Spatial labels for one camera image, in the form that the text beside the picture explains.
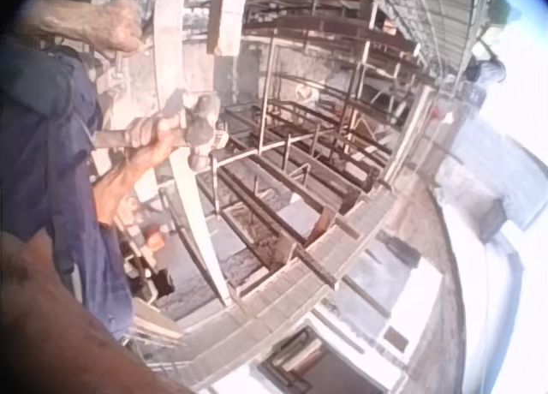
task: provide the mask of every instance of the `sky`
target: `sky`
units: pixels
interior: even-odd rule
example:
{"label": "sky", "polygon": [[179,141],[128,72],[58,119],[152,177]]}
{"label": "sky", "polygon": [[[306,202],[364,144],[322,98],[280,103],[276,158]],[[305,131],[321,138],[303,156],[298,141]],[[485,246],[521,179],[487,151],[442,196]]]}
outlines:
{"label": "sky", "polygon": [[[507,69],[490,87],[480,115],[548,164],[548,6],[543,0],[508,0],[521,11],[493,50]],[[525,266],[520,307],[493,394],[548,392],[548,211],[527,232],[518,250]]]}
{"label": "sky", "polygon": [[489,88],[480,115],[548,164],[548,6],[543,0],[508,1],[521,17],[493,46],[507,77]]}

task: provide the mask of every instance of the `blue shirt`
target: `blue shirt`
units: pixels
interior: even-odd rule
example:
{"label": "blue shirt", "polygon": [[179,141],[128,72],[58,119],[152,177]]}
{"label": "blue shirt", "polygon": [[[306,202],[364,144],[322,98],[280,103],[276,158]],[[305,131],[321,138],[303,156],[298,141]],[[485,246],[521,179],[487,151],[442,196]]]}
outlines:
{"label": "blue shirt", "polygon": [[81,62],[0,45],[2,231],[26,242],[46,228],[57,272],[115,337],[133,306],[116,233],[99,226],[89,181],[89,135],[100,128],[97,94]]}

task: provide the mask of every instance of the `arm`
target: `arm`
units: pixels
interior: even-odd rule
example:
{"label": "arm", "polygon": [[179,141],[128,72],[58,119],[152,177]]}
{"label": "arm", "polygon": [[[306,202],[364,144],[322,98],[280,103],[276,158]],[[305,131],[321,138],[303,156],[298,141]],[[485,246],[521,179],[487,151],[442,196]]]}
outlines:
{"label": "arm", "polygon": [[171,153],[175,135],[170,130],[179,124],[179,116],[171,119],[140,119],[135,121],[137,128],[130,129],[129,138],[135,140],[138,148],[129,159],[115,165],[95,186],[93,197],[97,210],[97,220],[111,225],[116,211],[126,193],[145,174],[145,172],[162,163]]}
{"label": "arm", "polygon": [[97,5],[69,0],[30,0],[16,27],[19,33],[55,34],[83,41],[99,51],[137,51],[140,9],[133,0]]}
{"label": "arm", "polygon": [[487,53],[489,54],[489,58],[490,60],[497,60],[498,61],[498,56],[493,52],[493,50],[491,50],[491,47],[489,47],[485,41],[483,41],[482,39],[479,39],[479,42],[481,43],[481,45],[483,45],[483,48],[485,49],[485,51],[487,51]]}
{"label": "arm", "polygon": [[188,394],[133,358],[63,287],[41,230],[27,244],[2,233],[0,364],[13,392]]}

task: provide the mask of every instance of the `hammer handle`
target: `hammer handle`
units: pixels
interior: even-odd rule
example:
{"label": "hammer handle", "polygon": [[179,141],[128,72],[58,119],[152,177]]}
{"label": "hammer handle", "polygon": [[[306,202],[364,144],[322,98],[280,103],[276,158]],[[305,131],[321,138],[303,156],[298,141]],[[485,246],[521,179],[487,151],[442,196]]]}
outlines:
{"label": "hammer handle", "polygon": [[[93,135],[93,146],[95,148],[124,148],[131,147],[131,144],[126,141],[123,130],[100,130]],[[188,147],[182,128],[176,131],[173,146]]]}

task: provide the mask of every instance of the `corrugated roof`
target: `corrugated roof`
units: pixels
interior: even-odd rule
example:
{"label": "corrugated roof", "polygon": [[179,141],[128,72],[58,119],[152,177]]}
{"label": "corrugated roof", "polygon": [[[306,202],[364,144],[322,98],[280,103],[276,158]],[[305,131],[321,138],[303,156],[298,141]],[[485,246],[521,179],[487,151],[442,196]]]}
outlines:
{"label": "corrugated roof", "polygon": [[486,0],[377,0],[438,75],[462,71],[486,16]]}

